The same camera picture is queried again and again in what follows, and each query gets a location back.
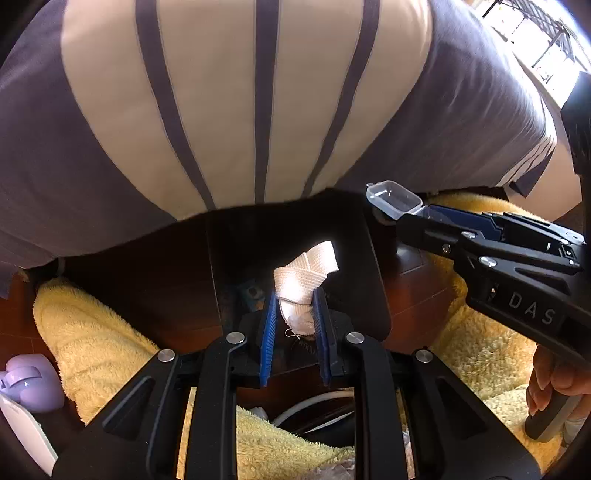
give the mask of striped fabric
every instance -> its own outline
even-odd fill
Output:
[[[2,271],[335,185],[511,181],[556,135],[495,35],[460,0],[51,0],[0,69]]]

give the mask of human hand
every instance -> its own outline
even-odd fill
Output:
[[[525,392],[530,415],[544,410],[550,403],[552,391],[563,395],[583,395],[581,402],[571,413],[570,420],[585,418],[591,412],[591,372],[574,367],[555,356],[547,348],[538,345],[534,354],[534,370],[530,386]]]

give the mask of clear plastic box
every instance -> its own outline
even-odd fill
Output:
[[[410,190],[392,180],[368,183],[367,199],[394,220],[405,213],[417,213],[423,201]]]

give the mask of silver screw head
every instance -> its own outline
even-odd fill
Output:
[[[357,343],[363,343],[363,341],[365,340],[365,337],[363,336],[363,333],[349,332],[347,334],[346,339],[349,343],[357,344]]]
[[[419,350],[417,353],[414,354],[419,362],[422,364],[427,364],[431,360],[433,360],[433,354],[429,350]]]
[[[486,267],[496,267],[496,260],[494,258],[480,257],[478,260]]]
[[[244,341],[244,334],[242,332],[230,332],[226,335],[226,341],[232,345],[237,345]]]
[[[158,352],[158,360],[164,364],[174,360],[174,350],[171,350],[170,348],[160,350]]]

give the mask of lavender plastic item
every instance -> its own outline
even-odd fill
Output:
[[[64,406],[60,377],[51,362],[39,353],[13,356],[0,372],[0,392],[31,413]]]

